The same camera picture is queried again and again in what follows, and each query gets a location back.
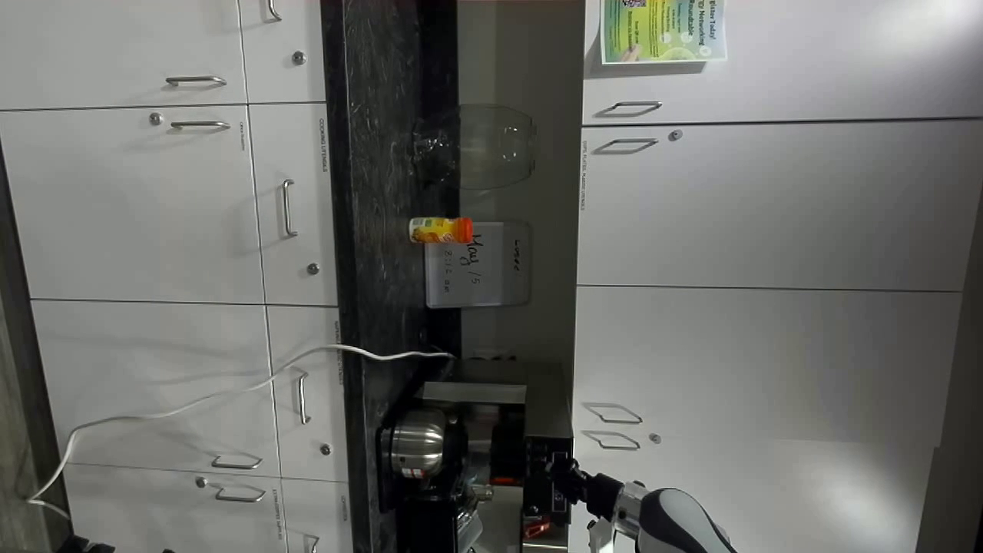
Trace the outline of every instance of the cabinet door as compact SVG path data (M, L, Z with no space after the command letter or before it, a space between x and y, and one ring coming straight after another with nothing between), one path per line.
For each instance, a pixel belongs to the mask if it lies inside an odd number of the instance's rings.
M579 281L958 291L983 125L590 129Z
M933 449L955 329L958 294L579 289L574 407L667 438Z
M148 414L268 374L262 308L34 300L58 441L70 427ZM234 392L165 420L79 432L76 464L277 476L270 391Z
M34 299L262 303L246 110L0 113L0 140Z
M282 480L282 527L287 553L350 553L345 482Z
M67 470L70 526L118 553L277 553L277 480Z
M602 67L586 0L583 123L983 113L983 2L727 2L727 60Z
M282 476L348 480L341 352L309 352L339 345L339 311L270 308L270 338Z
M252 134L268 300L339 303L324 108L252 108Z
M931 449L690 435L604 450L577 435L583 470L681 489L753 553L916 553ZM586 512L574 509L571 545L586 551Z
M246 100L236 0L0 0L0 67L0 108Z
M249 100L324 100L319 0L239 0Z

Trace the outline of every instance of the poster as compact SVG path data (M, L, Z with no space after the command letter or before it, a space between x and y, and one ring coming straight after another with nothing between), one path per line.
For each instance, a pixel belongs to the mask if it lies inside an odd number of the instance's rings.
M604 63L726 60L726 0L602 0Z

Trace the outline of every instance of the white cable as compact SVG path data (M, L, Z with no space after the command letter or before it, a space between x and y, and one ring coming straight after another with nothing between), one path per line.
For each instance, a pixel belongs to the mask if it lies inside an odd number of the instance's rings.
M193 398L193 403L184 403L184 405L175 405L175 407L165 407L165 412L112 414L112 416L86 420L86 423L67 430L63 450L60 450L60 460L58 460L56 474L27 496L27 503L30 503L30 508L40 508L40 509L51 509L51 512L58 512L60 520L70 520L60 508L46 503L44 494L60 480L60 474L67 470L67 460L70 460L70 455L73 455L73 449L76 449L76 438L79 438L86 430L108 427L108 423L165 420L165 416L182 416L182 414L199 412L199 407L204 407L204 405L213 405L213 403L221 403L221 398L229 398L229 397L242 397L242 392L270 387L270 383L274 383L280 374L285 374L293 363L300 363L300 360L306 360L306 357L312 357L312 352L323 352L323 351L356 352L356 357L366 357L366 360L374 360L374 363L455 360L455 352L446 352L446 351L371 352L371 351L353 346L353 345L323 345L323 346L309 346L309 351L300 351L300 352L287 357L287 360L280 363L268 378L262 378L262 381L254 381L254 383L246 383L246 387L208 392L208 397L199 397L199 398Z

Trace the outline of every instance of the drawer handle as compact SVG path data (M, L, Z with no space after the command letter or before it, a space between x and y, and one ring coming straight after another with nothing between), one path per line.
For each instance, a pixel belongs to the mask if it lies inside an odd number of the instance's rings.
M316 534L304 534L304 553L316 553L319 536Z
M239 489L217 485L214 489L214 500L224 500L224 503L259 503L265 496L268 496L268 492L265 489L252 489L252 485L239 485Z
M259 456L259 455L217 455L213 460L213 468L217 468L217 470L254 470L259 464L265 464L265 456Z
M612 432L612 430L583 430L583 435L590 435L598 449L607 450L640 450L642 441L623 435L623 432Z
M287 189L293 187L291 179L285 179L277 194L280 194L280 237L291 238L299 237L293 219L291 219L291 201L287 201Z
M227 123L224 119L175 119L173 123L175 133L184 133L184 129L213 129L213 133L224 133Z
M214 89L214 86L224 86L224 80L217 74L182 74L182 76L163 76L165 89Z
M642 423L642 414L616 403L583 403L602 423Z
M163 113L150 113L150 125L173 125L173 133L187 129L208 129L208 133L227 133L229 125L224 119L165 119Z
M214 500L224 500L224 503L259 503L268 496L265 489L254 489L254 485L236 485L236 489L227 489L221 482L213 482L208 476L197 476L193 480L197 489L214 489Z
M300 423L309 423L309 414L306 414L306 371L304 369L293 369L291 371L291 387L293 387L293 414Z
M642 116L651 110L660 110L660 100L615 100L612 108L598 110L596 116L607 116L607 119L628 119L628 116Z
M265 13L268 13L268 20L282 20L280 8L274 7L274 0L265 0Z
M615 140L604 140L602 147L596 147L593 154L598 155L633 155L633 154L642 154L648 147L654 147L656 138L615 138Z

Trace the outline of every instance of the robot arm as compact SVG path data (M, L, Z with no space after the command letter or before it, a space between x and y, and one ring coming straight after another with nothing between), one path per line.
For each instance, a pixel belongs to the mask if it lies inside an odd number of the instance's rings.
M616 482L607 476L590 476L571 456L556 456L548 468L556 489L571 500L583 500L586 509L604 526L596 532L620 527L640 544L640 553L656 553L674 545L681 553L738 553L708 512L679 489L645 492L640 482Z

